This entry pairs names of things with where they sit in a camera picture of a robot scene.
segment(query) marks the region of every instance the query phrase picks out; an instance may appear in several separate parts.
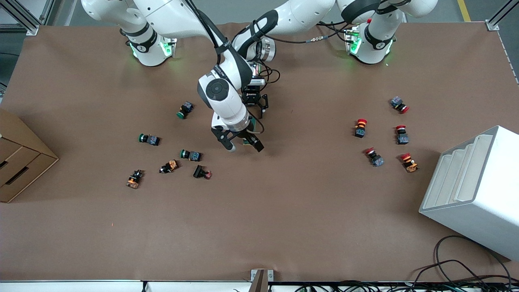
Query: white plastic bin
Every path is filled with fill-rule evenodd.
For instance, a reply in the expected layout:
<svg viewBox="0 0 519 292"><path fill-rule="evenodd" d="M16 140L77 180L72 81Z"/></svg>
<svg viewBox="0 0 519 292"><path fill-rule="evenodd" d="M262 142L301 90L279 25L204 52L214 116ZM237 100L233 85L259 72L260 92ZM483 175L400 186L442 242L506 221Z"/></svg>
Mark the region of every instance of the white plastic bin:
<svg viewBox="0 0 519 292"><path fill-rule="evenodd" d="M519 261L519 135L495 126L440 155L419 212Z"/></svg>

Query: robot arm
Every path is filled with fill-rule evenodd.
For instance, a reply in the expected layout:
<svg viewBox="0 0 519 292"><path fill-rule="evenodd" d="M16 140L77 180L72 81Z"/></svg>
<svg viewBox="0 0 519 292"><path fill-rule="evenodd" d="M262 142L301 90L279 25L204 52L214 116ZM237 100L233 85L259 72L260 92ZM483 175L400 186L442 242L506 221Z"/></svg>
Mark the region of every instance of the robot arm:
<svg viewBox="0 0 519 292"><path fill-rule="evenodd" d="M173 55L173 40L157 34L131 0L81 0L85 12L95 20L121 28L129 40L133 55L145 66L157 66Z"/></svg>
<svg viewBox="0 0 519 292"><path fill-rule="evenodd" d="M431 13L438 0L389 0L389 3L414 18Z"/></svg>
<svg viewBox="0 0 519 292"><path fill-rule="evenodd" d="M198 80L198 95L214 111L211 131L228 151L235 151L231 142L234 137L246 139L259 152L263 145L255 136L251 116L237 90L250 84L251 66L234 50L230 41L202 12L198 15L182 0L163 1L135 0L150 25L165 37L185 38L204 36L214 39L216 53L225 60ZM198 17L207 25L206 30Z"/></svg>
<svg viewBox="0 0 519 292"><path fill-rule="evenodd" d="M344 21L352 24L366 21L376 11L380 0L288 0L245 27L234 38L233 46L249 61L271 61L276 46L265 34L289 35L307 31L323 19L334 3Z"/></svg>

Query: green led light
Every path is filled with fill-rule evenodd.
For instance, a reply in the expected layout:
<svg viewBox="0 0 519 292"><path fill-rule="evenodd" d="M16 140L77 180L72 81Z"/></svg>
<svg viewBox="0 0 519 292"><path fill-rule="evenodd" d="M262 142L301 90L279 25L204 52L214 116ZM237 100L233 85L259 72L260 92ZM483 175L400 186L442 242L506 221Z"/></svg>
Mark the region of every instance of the green led light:
<svg viewBox="0 0 519 292"><path fill-rule="evenodd" d="M166 55L166 57L171 56L171 46L168 45L168 43L160 42L160 47L162 48L162 51L164 52L164 55Z"/></svg>
<svg viewBox="0 0 519 292"><path fill-rule="evenodd" d="M360 45L362 44L362 39L357 37L357 39L351 44L350 52L352 54L356 54L359 51Z"/></svg>

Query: brown paper mat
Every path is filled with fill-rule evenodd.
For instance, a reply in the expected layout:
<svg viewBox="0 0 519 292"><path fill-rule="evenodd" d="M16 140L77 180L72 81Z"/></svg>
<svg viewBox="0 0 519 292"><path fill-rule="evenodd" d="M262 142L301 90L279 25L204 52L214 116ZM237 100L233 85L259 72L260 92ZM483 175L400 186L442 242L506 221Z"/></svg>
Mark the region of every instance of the brown paper mat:
<svg viewBox="0 0 519 292"><path fill-rule="evenodd" d="M405 23L392 53L372 66L347 57L335 38L278 43L271 66L282 76L265 91L261 153L228 153L210 132L212 112L196 93L216 60L208 40L183 39L178 58L146 68L117 30L45 26L25 41L2 107L61 160L0 206L3 280L239 280L252 268L286 281L411 280L453 234L418 213L439 153L495 125L519 132L519 90L483 23ZM408 113L388 105L395 95ZM180 120L185 100L196 108ZM364 139L351 135L358 118L368 120ZM394 142L400 124L407 146ZM162 144L138 143L142 132ZM370 165L369 147L383 167ZM158 173L181 149L204 154L211 180L195 180L196 163L185 160ZM405 172L397 159L405 152L418 172ZM135 169L146 171L138 190L125 186ZM457 240L441 258L503 273ZM519 264L507 266L517 276Z"/></svg>

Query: yellow floor line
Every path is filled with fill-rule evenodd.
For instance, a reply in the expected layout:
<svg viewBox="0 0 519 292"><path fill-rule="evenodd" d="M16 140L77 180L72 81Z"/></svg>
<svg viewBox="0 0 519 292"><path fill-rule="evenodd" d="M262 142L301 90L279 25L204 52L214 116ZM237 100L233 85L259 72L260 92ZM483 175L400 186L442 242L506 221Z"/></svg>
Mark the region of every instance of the yellow floor line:
<svg viewBox="0 0 519 292"><path fill-rule="evenodd" d="M461 15L463 16L463 21L470 21L469 12L467 11L467 6L465 5L464 0L458 0L459 10L461 10Z"/></svg>

